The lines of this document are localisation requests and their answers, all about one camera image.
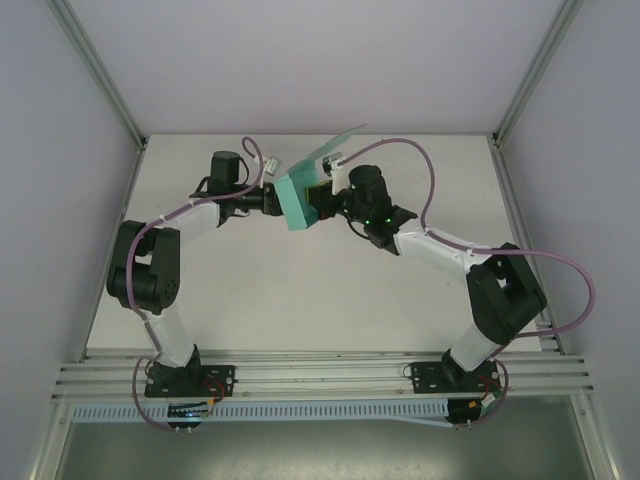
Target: teal object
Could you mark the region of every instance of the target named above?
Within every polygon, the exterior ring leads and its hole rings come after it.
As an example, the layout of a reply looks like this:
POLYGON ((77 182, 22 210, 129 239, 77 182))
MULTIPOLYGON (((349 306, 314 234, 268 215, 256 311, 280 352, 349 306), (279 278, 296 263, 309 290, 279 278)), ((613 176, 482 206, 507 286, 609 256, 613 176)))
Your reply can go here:
POLYGON ((307 202, 306 188, 320 183, 316 160, 326 157, 346 142, 351 135, 364 125, 351 128, 333 137, 320 148, 304 157, 287 173, 274 182, 282 213, 287 220, 289 230, 304 230, 318 221, 318 212, 307 202))

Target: purple cable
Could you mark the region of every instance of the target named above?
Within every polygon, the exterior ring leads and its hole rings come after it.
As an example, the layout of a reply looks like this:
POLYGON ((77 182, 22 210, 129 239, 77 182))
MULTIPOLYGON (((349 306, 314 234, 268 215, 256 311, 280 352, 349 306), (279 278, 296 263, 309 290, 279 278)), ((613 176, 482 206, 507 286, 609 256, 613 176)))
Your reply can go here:
POLYGON ((135 257, 136 257, 136 248, 138 247, 140 240, 142 240, 142 238, 145 236, 145 234, 149 230, 159 225, 162 225, 165 222, 173 220, 174 218, 176 218, 179 215, 182 215, 184 212, 190 210, 191 208, 196 207, 198 205, 202 205, 204 203, 214 202, 216 200, 228 200, 230 198, 240 197, 246 193, 249 193, 254 188, 256 188, 260 184, 260 179, 262 178, 262 174, 264 173, 264 159, 262 157, 262 152, 260 151, 260 147, 258 147, 258 144, 255 142, 255 140, 253 140, 251 137, 244 137, 242 139, 242 148, 248 155, 251 155, 252 157, 254 156, 254 154, 251 153, 251 151, 247 148, 247 143, 251 144, 251 146, 256 152, 255 155, 258 156, 258 160, 260 161, 260 171, 258 173, 258 177, 251 185, 249 185, 244 190, 240 190, 239 192, 236 192, 236 193, 201 198, 199 200, 196 200, 193 203, 188 203, 187 205, 184 205, 178 208, 177 210, 171 212, 168 215, 165 215, 164 218, 159 218, 158 220, 154 220, 153 222, 147 223, 134 237, 133 241, 131 242, 131 247, 129 247, 129 254, 127 255, 127 265, 126 265, 126 271, 125 271, 127 300, 129 302, 129 305, 131 306, 131 310, 133 310, 142 319, 144 328, 149 334, 149 338, 151 338, 151 341, 153 342, 153 346, 155 347, 157 352, 154 358, 140 357, 138 359, 136 366, 133 369, 133 379, 131 380, 131 393, 133 396, 133 403, 135 404, 136 410, 138 410, 138 413, 140 414, 142 419, 152 427, 159 428, 160 430, 163 430, 166 432, 175 432, 175 430, 167 425, 163 425, 162 423, 156 422, 155 420, 151 419, 146 413, 144 413, 144 411, 142 410, 142 407, 140 406, 140 400, 138 399, 138 392, 136 389, 136 382, 138 379, 138 370, 140 369, 140 365, 142 364, 142 362, 144 360, 147 360, 149 362, 154 362, 160 357, 160 355, 162 355, 162 346, 160 345, 160 341, 158 340, 158 337, 156 336, 151 326, 149 325, 146 314, 142 310, 140 310, 138 305, 136 305, 135 298, 133 295, 133 262, 135 261, 135 257))
POLYGON ((507 392, 509 391, 509 372, 507 372, 507 367, 504 366, 504 363, 502 363, 497 358, 494 358, 493 360, 498 365, 500 365, 500 368, 502 369, 502 374, 504 375, 504 385, 502 386, 502 396, 498 399, 498 403, 493 408, 493 410, 491 410, 487 415, 485 415, 482 418, 479 418, 475 422, 456 424, 456 427, 463 428, 463 427, 468 427, 472 425, 480 425, 481 423, 484 423, 489 419, 493 418, 496 415, 496 413, 498 413, 498 410, 500 410, 504 405, 504 402, 507 399, 507 392))
MULTIPOLYGON (((447 245, 448 247, 455 248, 456 250, 461 250, 461 251, 469 250, 468 246, 460 245, 460 244, 452 242, 451 240, 448 240, 446 238, 442 238, 437 233, 433 232, 432 230, 429 230, 427 228, 425 219, 422 218, 421 220, 422 220, 422 223, 423 223, 422 226, 425 228, 425 231, 427 232, 427 235, 429 235, 431 238, 437 240, 438 242, 440 242, 440 243, 442 243, 444 245, 447 245)), ((538 257, 551 258, 552 260, 557 260, 558 262, 564 263, 565 265, 569 265, 570 267, 574 268, 582 276, 582 278, 584 278, 584 281, 587 284, 587 289, 589 290, 589 300, 587 301, 587 306, 585 307, 584 311, 580 314, 580 316, 577 319, 575 319, 571 323, 568 323, 567 325, 564 325, 564 326, 558 327, 558 328, 551 328, 549 330, 541 330, 541 331, 536 331, 536 332, 519 333, 518 335, 516 335, 514 337, 514 340, 516 338, 544 337, 544 336, 547 336, 547 335, 557 335, 559 333, 568 332, 568 331, 573 330, 574 328, 580 326, 587 319, 587 317, 591 314, 591 311, 593 310, 593 306, 594 306, 595 301, 596 301, 596 286, 593 283, 593 279, 591 278, 591 275, 589 275, 589 272, 587 272, 582 265, 580 265, 577 262, 573 261, 569 257, 565 257, 563 255, 558 255, 556 253, 544 252, 544 251, 540 251, 540 250, 500 250, 500 249, 492 250, 490 248, 472 248, 471 251, 473 253, 477 253, 477 254, 480 254, 480 255, 505 255, 505 256, 533 255, 533 256, 538 256, 538 257)), ((504 350, 505 347, 506 347, 506 345, 500 347, 494 353, 494 355, 497 355, 498 353, 500 353, 502 350, 504 350)))
POLYGON ((136 362, 136 366, 133 367, 133 379, 131 380, 131 396, 133 397, 133 403, 135 403, 135 405, 136 405, 136 410, 138 410, 138 414, 142 417, 142 419, 145 422, 147 422, 149 425, 151 425, 152 427, 155 427, 155 428, 157 428, 159 430, 162 430, 162 431, 165 431, 165 432, 177 433, 177 430, 174 430, 170 426, 164 425, 163 423, 156 422, 154 419, 149 417, 146 413, 144 413, 144 410, 142 409, 142 406, 140 405, 140 400, 138 399, 138 391, 137 391, 137 388, 136 388, 137 387, 136 383, 138 381, 138 370, 140 369, 140 365, 142 364, 142 362, 144 362, 145 360, 147 360, 147 362, 153 362, 153 361, 155 361, 155 358, 152 358, 152 357, 140 357, 138 359, 138 361, 136 362))
POLYGON ((416 142, 414 142, 413 140, 409 140, 407 138, 387 138, 387 139, 380 140, 379 142, 372 143, 368 147, 364 147, 362 150, 354 153, 350 157, 345 158, 341 162, 338 162, 338 166, 345 165, 349 163, 351 160, 355 160, 360 155, 367 153, 369 150, 373 150, 374 148, 377 148, 381 145, 387 145, 389 143, 406 143, 407 145, 411 145, 422 154, 422 156, 427 162, 427 168, 429 169, 429 178, 430 178, 429 195, 427 196, 427 201, 425 202, 424 207, 422 208, 422 214, 421 214, 421 217, 426 218, 427 211, 431 207, 431 202, 433 202, 433 195, 436 192, 436 172, 433 168, 433 163, 429 158, 429 154, 427 154, 426 150, 422 148, 420 145, 418 145, 416 142))

